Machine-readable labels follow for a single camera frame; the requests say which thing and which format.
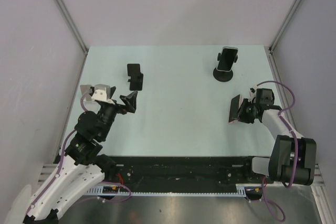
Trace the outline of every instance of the phone holder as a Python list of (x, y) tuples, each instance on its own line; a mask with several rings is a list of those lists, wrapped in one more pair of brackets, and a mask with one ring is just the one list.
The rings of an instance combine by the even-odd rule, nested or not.
[(143, 84), (143, 73), (140, 71), (140, 64), (127, 64), (127, 75), (131, 77), (130, 83), (131, 91), (141, 91)]
[(233, 59), (227, 59), (227, 57), (230, 57), (230, 56), (226, 56), (226, 55), (223, 55), (222, 53), (218, 53), (218, 56), (217, 56), (217, 61), (219, 61), (218, 66), (224, 66), (224, 69), (226, 70), (220, 70), (218, 69), (218, 67), (214, 69), (213, 75), (217, 81), (227, 82), (231, 80), (233, 77), (232, 66), (234, 63), (237, 62), (238, 55), (236, 55)]

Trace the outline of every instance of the phone stand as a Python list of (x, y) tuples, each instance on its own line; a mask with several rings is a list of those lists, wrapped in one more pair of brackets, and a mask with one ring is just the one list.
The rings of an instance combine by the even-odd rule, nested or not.
[[(236, 56), (233, 63), (237, 62), (237, 59), (238, 59), (238, 56)], [(218, 54), (217, 60), (219, 61), (219, 63), (226, 63), (227, 62), (224, 59), (224, 56), (221, 53)], [(233, 77), (233, 71), (232, 71), (233, 63), (231, 64), (231, 66), (228, 66), (228, 69), (230, 69), (230, 71), (219, 71), (219, 70), (217, 70), (217, 68), (215, 68), (214, 71), (213, 71), (213, 75), (214, 75), (215, 79), (217, 81), (220, 81), (220, 82), (227, 82), (227, 81), (231, 80), (232, 77)]]

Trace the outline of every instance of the white wall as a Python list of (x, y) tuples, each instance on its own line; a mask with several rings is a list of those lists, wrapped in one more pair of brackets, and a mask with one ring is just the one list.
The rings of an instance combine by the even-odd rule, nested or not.
[(89, 46), (266, 46), (294, 0), (64, 1)]
[(84, 55), (53, 0), (0, 0), (0, 223), (37, 184), (64, 128)]
[(275, 50), (281, 79), (294, 89), (292, 112), (317, 142), (318, 163), (336, 208), (336, 0), (304, 0)]

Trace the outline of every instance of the metal floor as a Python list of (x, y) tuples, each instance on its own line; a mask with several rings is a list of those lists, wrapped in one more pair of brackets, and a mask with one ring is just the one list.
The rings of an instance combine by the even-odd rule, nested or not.
[[(266, 188), (279, 204), (285, 223), (322, 223), (310, 187)], [(86, 201), (71, 207), (60, 224), (262, 224), (279, 223), (264, 202), (218, 197), (132, 197), (122, 203)]]

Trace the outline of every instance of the red wire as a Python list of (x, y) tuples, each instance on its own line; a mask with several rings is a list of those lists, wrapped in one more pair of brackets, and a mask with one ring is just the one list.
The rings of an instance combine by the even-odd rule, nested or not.
[(122, 179), (121, 174), (117, 173), (117, 176), (119, 178), (119, 182), (123, 185), (124, 184), (124, 180)]

